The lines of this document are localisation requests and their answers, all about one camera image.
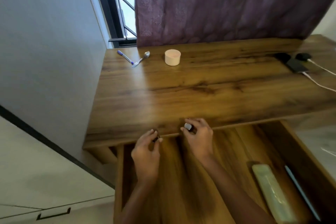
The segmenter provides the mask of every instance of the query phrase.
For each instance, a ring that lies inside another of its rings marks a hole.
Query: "purple curtain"
[[[135,0],[137,45],[304,39],[333,0]]]

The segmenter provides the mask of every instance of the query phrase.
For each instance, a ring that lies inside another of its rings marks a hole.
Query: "black window frame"
[[[106,23],[108,26],[108,30],[110,31],[111,39],[109,42],[113,43],[114,48],[122,48],[122,47],[130,47],[137,45],[137,39],[131,38],[127,39],[124,36],[125,29],[123,18],[121,18],[120,10],[118,9],[119,3],[118,0],[100,0],[103,13],[105,15]],[[130,6],[133,10],[134,8],[127,1],[125,2],[128,6]]]

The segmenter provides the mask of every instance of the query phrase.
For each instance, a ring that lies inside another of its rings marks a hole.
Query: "open drawer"
[[[213,144],[221,165],[269,214],[251,169],[256,163],[271,167],[298,223],[317,220],[286,173],[285,165],[292,170],[322,221],[335,223],[335,181],[285,121],[215,130]],[[137,182],[131,158],[133,147],[134,144],[117,146],[114,218]],[[234,223],[215,184],[191,154],[183,137],[165,138],[160,153],[159,178],[143,205],[138,223]]]

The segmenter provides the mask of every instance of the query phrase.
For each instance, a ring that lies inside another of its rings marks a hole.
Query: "spoon handle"
[[[143,58],[141,58],[139,61],[135,62],[134,65],[132,66],[132,68],[135,68],[137,65],[139,65],[139,63],[141,62],[141,60],[143,60]]]

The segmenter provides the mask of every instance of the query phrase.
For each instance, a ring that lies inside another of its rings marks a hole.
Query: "black drawer handle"
[[[41,218],[41,214],[39,214],[39,216],[37,216],[36,220],[43,220],[43,219],[47,219],[47,218],[52,218],[52,217],[56,217],[56,216],[61,216],[61,215],[65,215],[65,214],[69,214],[71,210],[71,207],[68,208],[68,210],[66,211],[66,213],[60,213],[60,214],[55,214],[55,215],[51,215],[51,216],[47,216],[47,217],[42,217]]]

